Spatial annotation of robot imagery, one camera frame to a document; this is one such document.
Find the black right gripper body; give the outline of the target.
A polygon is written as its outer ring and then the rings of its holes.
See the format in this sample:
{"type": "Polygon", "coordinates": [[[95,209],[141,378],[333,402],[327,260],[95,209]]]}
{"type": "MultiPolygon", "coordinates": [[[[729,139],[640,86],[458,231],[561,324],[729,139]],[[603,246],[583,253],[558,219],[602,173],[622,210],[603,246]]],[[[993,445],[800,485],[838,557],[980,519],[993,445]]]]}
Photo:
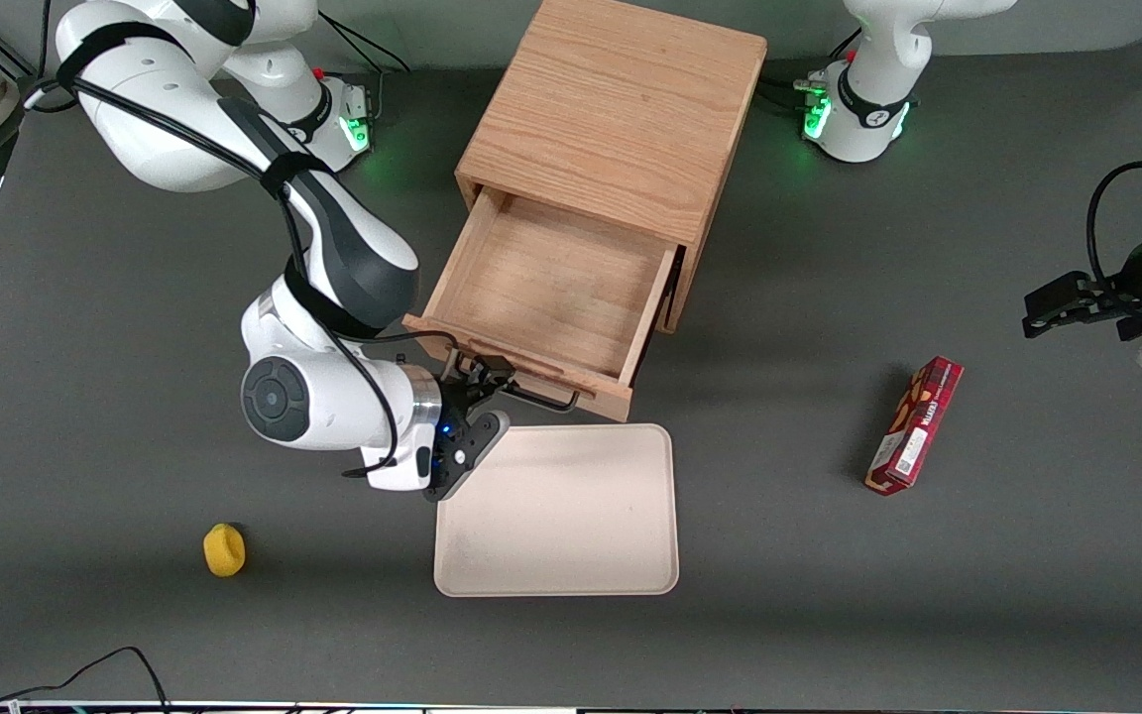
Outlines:
{"type": "Polygon", "coordinates": [[[471,428],[471,410],[481,401],[475,375],[445,366],[439,378],[440,415],[435,442],[456,442],[471,428]]]}

